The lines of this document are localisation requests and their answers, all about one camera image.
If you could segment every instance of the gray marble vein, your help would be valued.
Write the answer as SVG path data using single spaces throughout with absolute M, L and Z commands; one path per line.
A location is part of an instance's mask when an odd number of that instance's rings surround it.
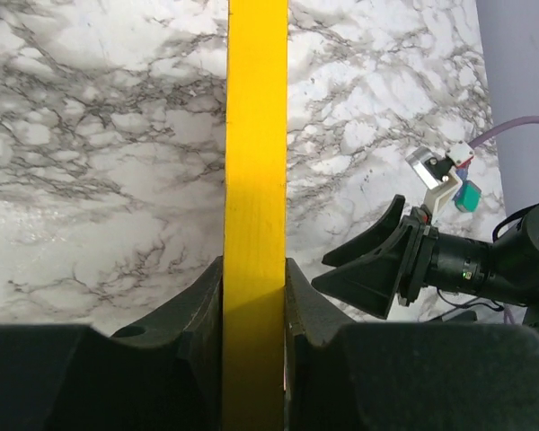
M 367 229 L 393 195 L 422 202 L 407 154 L 468 141 L 490 125 L 490 108 L 474 0 L 290 0 L 289 27 L 288 250 L 313 277 L 327 269 L 321 256 Z M 470 179 L 483 190 L 478 211 L 451 206 L 437 225 L 489 240 L 504 218 L 493 144 L 477 152 Z M 428 288 L 390 319 L 449 308 Z
M 226 4 L 0 14 L 0 322 L 112 332 L 221 254 Z

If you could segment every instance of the yellow stick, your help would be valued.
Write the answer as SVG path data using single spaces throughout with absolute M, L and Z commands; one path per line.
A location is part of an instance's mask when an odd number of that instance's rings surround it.
M 223 430 L 283 429 L 287 0 L 230 0 Z

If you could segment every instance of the marble surface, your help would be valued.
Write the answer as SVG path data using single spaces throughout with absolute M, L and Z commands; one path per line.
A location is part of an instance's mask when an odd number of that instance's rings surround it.
M 0 5 L 0 322 L 110 333 L 221 253 L 227 1 Z M 323 272 L 395 193 L 420 203 L 405 155 L 489 115 L 474 0 L 290 0 L 289 255 Z M 479 211 L 441 228 L 485 239 L 493 146 L 471 176 Z M 391 317 L 446 308 L 428 289 Z
M 393 195 L 422 203 L 406 155 L 419 145 L 443 154 L 477 136 L 490 108 L 474 0 L 289 3 L 288 249 L 313 277 L 327 270 L 322 255 L 366 230 Z M 493 144 L 477 151 L 470 179 L 483 190 L 477 212 L 450 206 L 437 225 L 490 240 L 504 218 Z M 426 320 L 450 308 L 428 288 L 389 318 Z
M 113 332 L 222 252 L 227 4 L 0 5 L 0 322 Z

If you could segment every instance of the black cable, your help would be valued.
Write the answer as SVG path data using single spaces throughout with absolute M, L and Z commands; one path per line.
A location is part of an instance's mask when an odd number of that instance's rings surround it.
M 494 303 L 496 305 L 496 307 L 491 307 L 491 305 L 489 305 L 488 303 L 452 303 L 450 301 L 447 301 L 447 299 L 443 296 L 443 293 L 441 292 L 441 290 L 436 287 L 436 290 L 437 290 L 437 295 L 439 295 L 439 297 L 441 298 L 441 300 L 444 302 L 444 303 L 447 303 L 449 305 L 451 305 L 452 307 L 455 307 L 457 310 L 469 310 L 470 308 L 473 308 L 475 305 L 483 305 L 487 308 L 489 308 L 490 310 L 493 310 L 494 312 L 503 312 L 505 311 L 505 307 L 503 305 L 501 305 L 500 303 L 497 303 L 495 301 L 491 301 L 492 303 Z

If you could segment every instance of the green object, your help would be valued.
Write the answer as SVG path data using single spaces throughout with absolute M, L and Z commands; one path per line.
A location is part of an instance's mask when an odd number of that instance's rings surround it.
M 477 209 L 482 197 L 482 190 L 472 181 L 467 181 L 461 189 L 461 195 L 455 200 L 455 206 L 460 211 L 472 213 Z

